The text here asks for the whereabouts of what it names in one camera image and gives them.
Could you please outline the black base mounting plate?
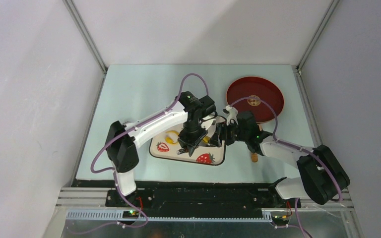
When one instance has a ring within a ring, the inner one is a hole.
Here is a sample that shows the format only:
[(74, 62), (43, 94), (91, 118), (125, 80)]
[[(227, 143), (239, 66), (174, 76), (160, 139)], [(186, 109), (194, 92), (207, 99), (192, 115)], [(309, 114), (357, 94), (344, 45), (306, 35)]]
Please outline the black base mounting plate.
[(113, 188), (107, 207), (132, 203), (152, 218), (262, 218), (267, 208), (300, 207), (294, 198), (272, 193), (270, 183), (198, 183), (138, 181), (137, 189), (123, 201)]

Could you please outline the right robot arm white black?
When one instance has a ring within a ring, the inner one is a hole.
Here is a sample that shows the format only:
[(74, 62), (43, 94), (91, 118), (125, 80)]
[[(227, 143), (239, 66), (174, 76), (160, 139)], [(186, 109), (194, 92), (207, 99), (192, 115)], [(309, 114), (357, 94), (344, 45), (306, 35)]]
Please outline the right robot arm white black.
[(321, 144), (305, 147), (260, 129), (251, 112), (238, 113), (231, 121), (216, 125), (209, 140), (213, 146), (243, 142), (250, 152), (278, 159), (299, 171), (299, 177), (283, 177), (270, 187), (269, 202), (282, 207), (293, 198), (310, 199), (319, 205), (339, 201), (350, 179), (332, 150)]

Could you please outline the yellow dough trim scrap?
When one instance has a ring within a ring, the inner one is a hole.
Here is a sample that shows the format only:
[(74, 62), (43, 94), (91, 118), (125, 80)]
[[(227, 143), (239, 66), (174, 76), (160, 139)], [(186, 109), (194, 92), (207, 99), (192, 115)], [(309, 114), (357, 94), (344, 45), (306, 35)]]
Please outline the yellow dough trim scrap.
[(175, 130), (169, 130), (165, 132), (165, 141), (168, 144), (178, 144), (179, 133)]

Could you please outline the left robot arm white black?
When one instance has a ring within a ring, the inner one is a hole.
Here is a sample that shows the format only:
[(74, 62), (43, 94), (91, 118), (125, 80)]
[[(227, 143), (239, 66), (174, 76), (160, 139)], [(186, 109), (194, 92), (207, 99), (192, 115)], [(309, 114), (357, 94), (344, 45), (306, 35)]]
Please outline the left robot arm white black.
[(198, 99), (186, 91), (180, 93), (172, 105), (144, 120), (112, 123), (105, 150), (115, 170), (118, 201), (129, 207), (137, 200), (133, 170), (139, 163), (138, 148), (156, 135), (182, 124), (178, 136), (180, 151), (191, 156), (208, 133), (203, 121), (215, 111), (215, 103), (208, 95)]

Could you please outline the round red plate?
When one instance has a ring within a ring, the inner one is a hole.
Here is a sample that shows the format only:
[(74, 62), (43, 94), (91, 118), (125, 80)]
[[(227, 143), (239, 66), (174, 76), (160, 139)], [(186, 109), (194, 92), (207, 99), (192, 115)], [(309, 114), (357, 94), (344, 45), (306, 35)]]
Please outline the round red plate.
[(227, 104), (239, 112), (250, 111), (258, 123), (274, 119), (284, 108), (281, 90), (272, 82), (256, 76), (246, 76), (234, 81), (226, 92)]

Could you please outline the yellow dough piece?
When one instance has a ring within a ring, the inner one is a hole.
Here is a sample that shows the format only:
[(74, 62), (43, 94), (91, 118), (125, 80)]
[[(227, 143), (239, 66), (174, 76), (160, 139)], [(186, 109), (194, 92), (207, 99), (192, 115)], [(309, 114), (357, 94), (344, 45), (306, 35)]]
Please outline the yellow dough piece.
[(202, 141), (203, 141), (206, 145), (209, 145), (209, 144), (210, 144), (210, 143), (209, 143), (209, 141), (210, 141), (210, 137), (205, 136), (205, 137), (202, 139)]

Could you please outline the metal scraper wooden handle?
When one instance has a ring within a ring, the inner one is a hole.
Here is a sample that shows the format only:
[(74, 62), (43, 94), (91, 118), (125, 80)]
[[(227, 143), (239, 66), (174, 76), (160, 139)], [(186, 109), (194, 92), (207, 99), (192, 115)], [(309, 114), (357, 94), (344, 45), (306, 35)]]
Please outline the metal scraper wooden handle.
[(207, 136), (208, 129), (215, 125), (216, 120), (209, 120), (206, 124), (197, 121), (187, 121), (183, 123), (183, 129), (179, 133), (180, 149), (177, 154), (188, 153), (192, 156), (196, 148), (199, 147), (202, 139)]

